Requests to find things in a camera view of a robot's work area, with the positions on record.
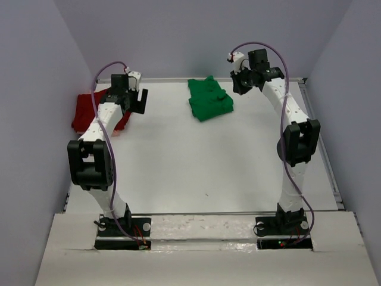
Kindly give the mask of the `green t shirt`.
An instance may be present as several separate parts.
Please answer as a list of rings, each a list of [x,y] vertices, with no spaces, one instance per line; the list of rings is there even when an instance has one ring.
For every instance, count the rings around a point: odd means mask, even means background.
[[[213,76],[203,80],[188,79],[188,88],[192,115],[200,122],[233,112],[233,99]]]

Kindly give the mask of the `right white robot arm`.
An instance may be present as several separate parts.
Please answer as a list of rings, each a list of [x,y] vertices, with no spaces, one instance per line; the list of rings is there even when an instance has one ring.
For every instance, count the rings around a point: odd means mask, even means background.
[[[256,219],[254,234],[258,237],[307,236],[307,222],[302,194],[307,164],[316,152],[321,125],[306,115],[289,91],[289,76],[285,69],[271,67],[266,49],[244,55],[234,51],[228,56],[234,65],[230,73],[233,91],[239,95],[258,88],[269,100],[280,119],[280,138],[276,149],[283,164],[282,191],[273,216]]]

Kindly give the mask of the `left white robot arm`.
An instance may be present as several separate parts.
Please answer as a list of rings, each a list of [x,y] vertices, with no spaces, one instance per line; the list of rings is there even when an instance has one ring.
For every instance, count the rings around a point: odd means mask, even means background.
[[[141,73],[112,74],[111,86],[99,103],[95,117],[78,140],[67,145],[72,182],[89,193],[103,211],[102,226],[126,235],[132,228],[132,215],[116,191],[115,154],[110,136],[127,113],[145,112],[148,90],[139,89]]]

